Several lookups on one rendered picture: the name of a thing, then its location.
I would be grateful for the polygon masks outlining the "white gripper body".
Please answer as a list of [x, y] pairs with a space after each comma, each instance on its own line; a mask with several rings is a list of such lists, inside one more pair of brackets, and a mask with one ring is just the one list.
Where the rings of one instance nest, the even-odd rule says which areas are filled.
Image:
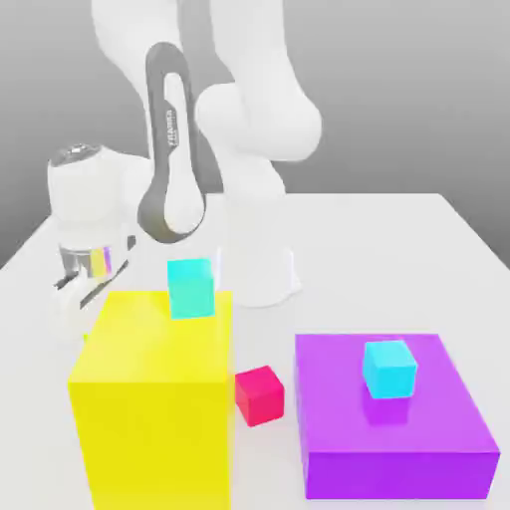
[[128, 265], [129, 260], [124, 260], [112, 275], [106, 277], [90, 277], [86, 268], [80, 265], [53, 284], [51, 299], [60, 335], [81, 340], [84, 334], [89, 335], [95, 322], [93, 304], [99, 302]]

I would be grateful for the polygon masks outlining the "small turquoise cube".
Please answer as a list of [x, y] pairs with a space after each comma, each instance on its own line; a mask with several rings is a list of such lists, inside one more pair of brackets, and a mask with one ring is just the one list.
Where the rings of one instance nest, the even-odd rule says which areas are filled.
[[167, 285], [172, 320], [215, 315], [215, 289], [208, 258], [167, 262]]

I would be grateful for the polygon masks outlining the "small red cube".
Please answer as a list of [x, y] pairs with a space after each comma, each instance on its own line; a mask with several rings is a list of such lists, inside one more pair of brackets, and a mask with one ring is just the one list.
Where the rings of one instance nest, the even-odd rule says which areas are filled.
[[285, 389], [274, 371], [263, 366], [235, 376], [235, 402], [254, 427], [284, 415]]

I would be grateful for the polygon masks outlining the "small cyan cube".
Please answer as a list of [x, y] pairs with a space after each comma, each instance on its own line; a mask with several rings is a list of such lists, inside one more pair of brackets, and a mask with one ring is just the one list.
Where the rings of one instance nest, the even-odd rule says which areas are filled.
[[366, 342], [363, 377], [374, 399], [413, 396], [417, 361], [404, 340]]

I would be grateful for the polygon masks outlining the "large yellow box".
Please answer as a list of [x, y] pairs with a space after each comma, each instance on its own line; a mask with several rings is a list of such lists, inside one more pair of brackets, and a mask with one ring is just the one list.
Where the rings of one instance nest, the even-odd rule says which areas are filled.
[[68, 379], [94, 510], [231, 510], [232, 299], [111, 292]]

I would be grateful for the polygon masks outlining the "large purple box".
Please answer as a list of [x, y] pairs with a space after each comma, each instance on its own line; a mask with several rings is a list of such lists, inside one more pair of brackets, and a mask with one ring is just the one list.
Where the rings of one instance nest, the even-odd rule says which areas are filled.
[[295, 391], [309, 499], [484, 499], [500, 450], [440, 336], [403, 334], [409, 399], [377, 400], [362, 334], [299, 334]]

